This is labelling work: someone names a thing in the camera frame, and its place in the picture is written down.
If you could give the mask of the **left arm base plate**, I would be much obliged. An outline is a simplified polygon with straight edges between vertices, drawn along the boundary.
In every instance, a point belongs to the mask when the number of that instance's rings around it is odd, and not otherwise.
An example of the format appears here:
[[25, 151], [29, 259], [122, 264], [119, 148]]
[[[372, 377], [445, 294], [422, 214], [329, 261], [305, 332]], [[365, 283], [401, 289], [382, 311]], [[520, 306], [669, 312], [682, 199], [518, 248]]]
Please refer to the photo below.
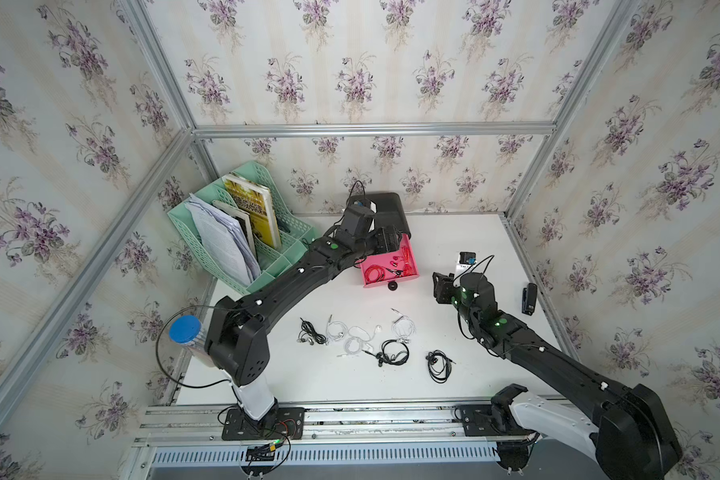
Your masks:
[[302, 438], [306, 410], [300, 407], [275, 408], [260, 420], [251, 419], [239, 406], [230, 406], [217, 415], [221, 438], [235, 440], [290, 440]]

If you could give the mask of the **black earphones middle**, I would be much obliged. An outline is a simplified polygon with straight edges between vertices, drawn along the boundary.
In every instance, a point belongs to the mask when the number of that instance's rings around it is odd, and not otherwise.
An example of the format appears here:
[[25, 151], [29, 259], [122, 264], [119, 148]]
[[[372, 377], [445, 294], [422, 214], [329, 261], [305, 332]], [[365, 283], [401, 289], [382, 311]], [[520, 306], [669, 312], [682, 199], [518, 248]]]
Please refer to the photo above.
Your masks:
[[405, 342], [398, 339], [384, 340], [378, 349], [374, 351], [363, 349], [362, 352], [372, 357], [379, 368], [384, 366], [401, 367], [410, 358], [410, 348]]

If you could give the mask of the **aluminium front rail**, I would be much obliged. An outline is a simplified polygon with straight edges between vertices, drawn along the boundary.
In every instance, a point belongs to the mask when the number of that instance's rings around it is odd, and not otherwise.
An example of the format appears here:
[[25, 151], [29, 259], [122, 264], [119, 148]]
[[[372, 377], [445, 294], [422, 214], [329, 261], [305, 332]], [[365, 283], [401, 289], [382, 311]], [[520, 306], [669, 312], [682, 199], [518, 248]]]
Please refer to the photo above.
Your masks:
[[[477, 400], [422, 402], [283, 403], [306, 410], [302, 438], [296, 443], [352, 443], [450, 440], [465, 437], [455, 419], [457, 405]], [[135, 447], [216, 446], [224, 442], [217, 415], [226, 405], [173, 405], [146, 409], [136, 430]]]

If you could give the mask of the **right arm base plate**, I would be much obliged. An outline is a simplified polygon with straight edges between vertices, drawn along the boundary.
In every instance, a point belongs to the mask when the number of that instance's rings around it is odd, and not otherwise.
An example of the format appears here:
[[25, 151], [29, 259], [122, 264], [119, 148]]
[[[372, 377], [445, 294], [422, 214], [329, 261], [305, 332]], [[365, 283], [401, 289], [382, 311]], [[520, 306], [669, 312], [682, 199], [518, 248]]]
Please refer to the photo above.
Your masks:
[[510, 436], [521, 430], [509, 407], [500, 404], [457, 405], [454, 416], [467, 437]]

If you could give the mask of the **blue lid plastic jar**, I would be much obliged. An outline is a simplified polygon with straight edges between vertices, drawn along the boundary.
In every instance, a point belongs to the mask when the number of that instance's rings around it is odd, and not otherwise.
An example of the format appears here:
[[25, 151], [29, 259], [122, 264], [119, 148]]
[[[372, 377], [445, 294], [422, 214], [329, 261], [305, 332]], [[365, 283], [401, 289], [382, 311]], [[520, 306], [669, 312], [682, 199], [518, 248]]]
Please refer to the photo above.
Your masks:
[[202, 364], [213, 367], [213, 361], [205, 349], [206, 336], [205, 327], [194, 315], [179, 317], [169, 329], [169, 338], [172, 342], [187, 350]]

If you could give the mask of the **black earphones right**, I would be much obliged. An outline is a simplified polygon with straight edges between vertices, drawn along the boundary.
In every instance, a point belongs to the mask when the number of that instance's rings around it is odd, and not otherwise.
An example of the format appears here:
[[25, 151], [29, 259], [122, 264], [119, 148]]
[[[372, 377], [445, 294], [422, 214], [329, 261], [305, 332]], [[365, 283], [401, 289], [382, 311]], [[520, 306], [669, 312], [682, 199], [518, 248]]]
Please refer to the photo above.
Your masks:
[[453, 372], [455, 362], [441, 350], [433, 350], [426, 354], [427, 369], [430, 379], [436, 384], [445, 384]]

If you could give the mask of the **pink top drawer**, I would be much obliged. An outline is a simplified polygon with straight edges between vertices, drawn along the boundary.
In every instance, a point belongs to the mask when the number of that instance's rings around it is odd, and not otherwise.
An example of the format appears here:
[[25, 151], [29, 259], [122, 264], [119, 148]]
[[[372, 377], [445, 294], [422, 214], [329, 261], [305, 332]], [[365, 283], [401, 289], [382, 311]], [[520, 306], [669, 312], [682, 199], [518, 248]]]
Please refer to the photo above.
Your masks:
[[419, 269], [411, 246], [410, 235], [402, 234], [399, 249], [393, 252], [370, 255], [360, 264], [363, 287], [389, 286], [396, 290], [403, 281], [419, 276]]

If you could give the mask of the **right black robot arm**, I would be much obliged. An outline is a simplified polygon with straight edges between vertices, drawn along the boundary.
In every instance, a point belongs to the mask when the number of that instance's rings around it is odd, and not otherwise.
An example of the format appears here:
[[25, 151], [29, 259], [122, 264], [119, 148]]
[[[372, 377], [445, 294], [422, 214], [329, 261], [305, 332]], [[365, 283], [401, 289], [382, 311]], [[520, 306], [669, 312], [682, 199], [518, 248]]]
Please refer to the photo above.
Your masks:
[[435, 273], [432, 279], [436, 302], [456, 310], [471, 340], [532, 373], [571, 404], [549, 405], [511, 384], [490, 400], [494, 429], [550, 436], [594, 460], [610, 479], [662, 479], [682, 459], [675, 430], [653, 390], [626, 386], [562, 353], [502, 311], [483, 274]]

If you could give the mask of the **red earphones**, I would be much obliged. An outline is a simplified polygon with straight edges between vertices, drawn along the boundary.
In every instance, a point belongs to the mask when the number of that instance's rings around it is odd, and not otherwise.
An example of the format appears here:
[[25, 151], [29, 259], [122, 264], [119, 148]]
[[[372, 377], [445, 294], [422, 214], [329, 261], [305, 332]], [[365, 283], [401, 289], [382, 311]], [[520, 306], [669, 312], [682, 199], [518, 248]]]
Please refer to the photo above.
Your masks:
[[415, 269], [409, 249], [402, 249], [397, 255], [393, 255], [389, 265], [392, 270], [401, 271], [402, 275], [407, 275]]
[[392, 282], [402, 277], [401, 271], [394, 271], [390, 266], [374, 264], [363, 271], [364, 283], [371, 285], [382, 282]]

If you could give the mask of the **yellow book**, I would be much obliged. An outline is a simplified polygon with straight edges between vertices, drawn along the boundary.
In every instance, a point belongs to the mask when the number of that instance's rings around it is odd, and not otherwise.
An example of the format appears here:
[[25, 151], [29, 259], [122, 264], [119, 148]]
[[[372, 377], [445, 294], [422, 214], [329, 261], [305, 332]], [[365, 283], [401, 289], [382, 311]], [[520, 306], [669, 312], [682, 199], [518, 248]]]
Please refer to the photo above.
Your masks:
[[237, 207], [249, 215], [255, 237], [279, 249], [282, 242], [270, 190], [235, 173], [224, 175], [222, 181]]

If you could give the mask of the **white earphones left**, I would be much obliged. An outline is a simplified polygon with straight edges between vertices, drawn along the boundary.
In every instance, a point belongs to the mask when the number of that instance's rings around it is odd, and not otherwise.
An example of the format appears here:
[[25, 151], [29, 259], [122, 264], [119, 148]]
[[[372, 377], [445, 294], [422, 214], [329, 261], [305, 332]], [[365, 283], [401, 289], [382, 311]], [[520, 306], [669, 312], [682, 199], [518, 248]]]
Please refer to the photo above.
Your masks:
[[349, 328], [344, 322], [334, 320], [333, 316], [330, 315], [325, 327], [325, 336], [329, 342], [341, 342], [348, 338]]

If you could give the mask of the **white earphones right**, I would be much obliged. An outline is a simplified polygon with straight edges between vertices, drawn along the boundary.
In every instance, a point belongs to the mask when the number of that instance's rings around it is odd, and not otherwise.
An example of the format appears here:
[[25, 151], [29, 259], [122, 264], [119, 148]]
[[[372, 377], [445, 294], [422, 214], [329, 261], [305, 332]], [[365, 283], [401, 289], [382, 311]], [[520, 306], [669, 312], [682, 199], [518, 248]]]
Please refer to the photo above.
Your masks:
[[396, 318], [391, 323], [392, 332], [398, 341], [407, 344], [416, 332], [416, 325], [409, 316], [399, 310], [393, 309], [393, 312]]

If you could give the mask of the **black earphones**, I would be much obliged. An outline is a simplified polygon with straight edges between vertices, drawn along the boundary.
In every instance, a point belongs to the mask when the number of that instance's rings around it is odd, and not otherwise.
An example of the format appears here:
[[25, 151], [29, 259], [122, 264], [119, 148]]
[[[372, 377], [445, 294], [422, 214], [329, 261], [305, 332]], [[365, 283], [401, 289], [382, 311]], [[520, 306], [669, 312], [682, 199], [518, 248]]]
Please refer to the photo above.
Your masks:
[[441, 350], [433, 350], [426, 354], [427, 369], [430, 379], [436, 384], [445, 384], [453, 372], [455, 362]]
[[297, 341], [299, 343], [307, 343], [309, 345], [326, 345], [328, 339], [325, 334], [317, 331], [312, 322], [301, 319]]
[[410, 358], [410, 348], [405, 342], [398, 339], [384, 340], [378, 349], [374, 351], [363, 349], [362, 352], [372, 357], [379, 368], [384, 366], [401, 367]]

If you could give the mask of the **black pink drawer cabinet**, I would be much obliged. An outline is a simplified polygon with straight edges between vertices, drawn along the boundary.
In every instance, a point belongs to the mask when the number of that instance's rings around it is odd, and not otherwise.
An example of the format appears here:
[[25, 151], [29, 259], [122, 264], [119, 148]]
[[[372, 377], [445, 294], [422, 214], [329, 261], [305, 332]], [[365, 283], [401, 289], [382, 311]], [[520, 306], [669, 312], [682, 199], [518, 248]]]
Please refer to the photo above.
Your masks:
[[402, 200], [397, 193], [371, 192], [358, 196], [356, 202], [374, 212], [371, 230], [394, 227], [397, 232], [412, 237]]

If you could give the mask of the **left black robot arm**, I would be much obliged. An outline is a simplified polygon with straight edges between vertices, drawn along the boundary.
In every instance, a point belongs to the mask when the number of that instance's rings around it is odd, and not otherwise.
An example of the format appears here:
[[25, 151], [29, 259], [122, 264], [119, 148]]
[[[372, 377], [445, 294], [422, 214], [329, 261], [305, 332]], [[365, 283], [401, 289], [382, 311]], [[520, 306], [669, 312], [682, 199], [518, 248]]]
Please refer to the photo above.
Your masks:
[[268, 334], [318, 287], [373, 255], [395, 252], [410, 233], [403, 207], [387, 194], [355, 199], [339, 222], [314, 239], [302, 257], [262, 288], [214, 306], [204, 345], [213, 365], [230, 379], [238, 406], [254, 422], [277, 410], [264, 371]]

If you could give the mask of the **black earphones left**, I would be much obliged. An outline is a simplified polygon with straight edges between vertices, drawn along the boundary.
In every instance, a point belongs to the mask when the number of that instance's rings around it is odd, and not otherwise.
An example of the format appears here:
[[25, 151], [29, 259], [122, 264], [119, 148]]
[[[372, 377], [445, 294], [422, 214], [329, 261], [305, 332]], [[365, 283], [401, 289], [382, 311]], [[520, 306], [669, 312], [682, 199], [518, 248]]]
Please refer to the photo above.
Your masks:
[[328, 339], [325, 334], [317, 331], [312, 322], [301, 319], [297, 341], [299, 343], [307, 343], [309, 345], [326, 345]]

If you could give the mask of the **white paper stack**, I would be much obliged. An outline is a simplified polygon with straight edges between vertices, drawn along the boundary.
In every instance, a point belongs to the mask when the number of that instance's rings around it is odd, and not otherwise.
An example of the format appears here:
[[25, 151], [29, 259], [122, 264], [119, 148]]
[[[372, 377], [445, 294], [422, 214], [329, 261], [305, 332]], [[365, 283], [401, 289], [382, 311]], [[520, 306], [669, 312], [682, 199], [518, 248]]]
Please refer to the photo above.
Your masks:
[[210, 257], [237, 283], [250, 286], [261, 269], [234, 221], [195, 195], [189, 197], [185, 206]]

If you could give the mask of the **white earphones middle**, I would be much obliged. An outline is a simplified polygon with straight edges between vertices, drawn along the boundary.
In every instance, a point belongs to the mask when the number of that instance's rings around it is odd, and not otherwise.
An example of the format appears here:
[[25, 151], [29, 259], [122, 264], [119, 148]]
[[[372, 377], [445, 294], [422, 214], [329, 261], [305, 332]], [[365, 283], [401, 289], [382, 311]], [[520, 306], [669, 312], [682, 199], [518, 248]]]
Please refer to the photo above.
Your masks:
[[372, 332], [368, 332], [359, 326], [350, 327], [344, 336], [344, 353], [340, 354], [340, 357], [356, 356], [359, 354], [370, 354], [373, 356], [375, 354], [375, 348], [372, 342], [381, 331], [381, 325], [376, 325]]

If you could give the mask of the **green plastic file organizer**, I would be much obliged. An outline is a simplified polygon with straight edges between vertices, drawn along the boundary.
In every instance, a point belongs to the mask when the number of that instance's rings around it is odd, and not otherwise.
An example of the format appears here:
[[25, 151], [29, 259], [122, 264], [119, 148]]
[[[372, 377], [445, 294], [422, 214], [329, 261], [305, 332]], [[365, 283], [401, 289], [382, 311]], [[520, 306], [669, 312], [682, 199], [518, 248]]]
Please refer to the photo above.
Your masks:
[[[168, 216], [189, 247], [195, 260], [200, 263], [204, 270], [236, 293], [246, 295], [271, 283], [287, 268], [294, 265], [296, 261], [306, 253], [308, 244], [315, 240], [318, 234], [313, 226], [296, 218], [291, 213], [277, 189], [272, 175], [266, 167], [257, 162], [250, 161], [230, 173], [235, 173], [251, 182], [263, 185], [270, 190], [282, 242], [282, 246], [279, 249], [273, 249], [255, 237], [255, 257], [259, 263], [261, 274], [250, 286], [245, 287], [225, 274], [205, 250], [191, 214], [185, 206], [185, 202], [189, 197], [171, 209], [168, 212]], [[199, 197], [209, 204], [212, 204], [213, 200], [220, 200], [237, 207], [224, 188], [222, 178], [201, 188], [192, 195]]]

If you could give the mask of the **black stapler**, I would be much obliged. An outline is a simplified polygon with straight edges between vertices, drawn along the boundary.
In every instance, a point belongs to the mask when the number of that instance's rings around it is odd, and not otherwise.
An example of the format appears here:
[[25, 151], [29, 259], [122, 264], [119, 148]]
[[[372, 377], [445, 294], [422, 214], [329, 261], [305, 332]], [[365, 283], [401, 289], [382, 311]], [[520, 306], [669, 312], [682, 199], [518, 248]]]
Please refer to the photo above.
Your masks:
[[536, 310], [538, 287], [529, 282], [522, 291], [521, 310], [524, 315], [532, 316]]

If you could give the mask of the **white earphones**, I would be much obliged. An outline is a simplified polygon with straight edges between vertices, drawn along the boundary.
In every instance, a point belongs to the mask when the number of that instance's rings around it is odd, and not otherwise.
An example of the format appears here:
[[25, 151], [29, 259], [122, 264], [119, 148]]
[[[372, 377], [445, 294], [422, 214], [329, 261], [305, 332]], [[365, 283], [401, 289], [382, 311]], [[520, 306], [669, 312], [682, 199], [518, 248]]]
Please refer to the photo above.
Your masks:
[[407, 344], [416, 332], [416, 325], [409, 316], [399, 310], [393, 309], [393, 312], [396, 318], [391, 323], [392, 332], [398, 341]]
[[344, 353], [340, 354], [340, 357], [356, 356], [359, 354], [370, 354], [373, 356], [375, 354], [375, 348], [372, 342], [381, 331], [381, 325], [376, 325], [372, 332], [368, 332], [359, 326], [350, 327], [344, 336]]
[[333, 316], [330, 315], [325, 327], [325, 336], [329, 342], [341, 342], [348, 338], [349, 328], [344, 322], [334, 320]]

